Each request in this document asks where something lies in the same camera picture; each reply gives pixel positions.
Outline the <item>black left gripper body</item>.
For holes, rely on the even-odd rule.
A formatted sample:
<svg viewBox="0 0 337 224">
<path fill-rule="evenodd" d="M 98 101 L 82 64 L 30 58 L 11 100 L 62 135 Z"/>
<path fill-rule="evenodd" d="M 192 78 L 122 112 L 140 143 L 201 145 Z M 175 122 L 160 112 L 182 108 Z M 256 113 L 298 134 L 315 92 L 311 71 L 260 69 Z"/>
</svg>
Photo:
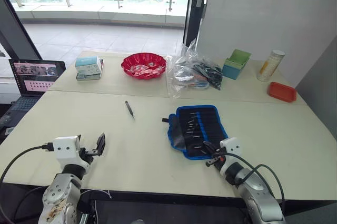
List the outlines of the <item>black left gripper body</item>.
<svg viewBox="0 0 337 224">
<path fill-rule="evenodd" d="M 99 156 L 99 155 L 100 153 L 97 149 L 86 150 L 85 148 L 80 148 L 79 150 L 80 158 L 87 163 L 92 163 L 94 160 L 94 156 Z"/>
</svg>

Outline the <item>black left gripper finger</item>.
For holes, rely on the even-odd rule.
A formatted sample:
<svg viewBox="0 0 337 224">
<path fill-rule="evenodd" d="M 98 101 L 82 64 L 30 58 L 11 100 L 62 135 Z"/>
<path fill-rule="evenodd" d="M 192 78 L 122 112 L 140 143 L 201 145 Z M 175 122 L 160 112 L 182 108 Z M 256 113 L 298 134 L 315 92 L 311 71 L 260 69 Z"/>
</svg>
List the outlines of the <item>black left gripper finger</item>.
<svg viewBox="0 0 337 224">
<path fill-rule="evenodd" d="M 106 144 L 105 133 L 102 133 L 102 134 L 98 137 L 96 150 L 97 150 L 97 151 L 104 151 L 105 144 Z"/>
<path fill-rule="evenodd" d="M 105 145 L 106 145 L 106 140 L 105 137 L 102 137 L 99 141 L 98 141 L 98 156 L 101 156 L 103 154 L 103 151 L 105 149 Z"/>
</svg>

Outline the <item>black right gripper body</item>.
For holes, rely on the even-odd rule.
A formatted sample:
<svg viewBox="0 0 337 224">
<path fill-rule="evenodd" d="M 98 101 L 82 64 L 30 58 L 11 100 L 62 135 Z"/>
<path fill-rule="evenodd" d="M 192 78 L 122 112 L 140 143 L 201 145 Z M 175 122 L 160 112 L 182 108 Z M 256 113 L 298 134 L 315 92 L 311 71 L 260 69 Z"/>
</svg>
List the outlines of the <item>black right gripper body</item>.
<svg viewBox="0 0 337 224">
<path fill-rule="evenodd" d="M 216 169 L 222 169 L 222 167 L 225 165 L 226 162 L 226 156 L 224 155 L 227 153 L 226 148 L 220 148 L 216 150 L 216 153 L 212 154 L 212 158 L 219 157 L 219 161 L 216 162 L 213 166 Z"/>
</svg>

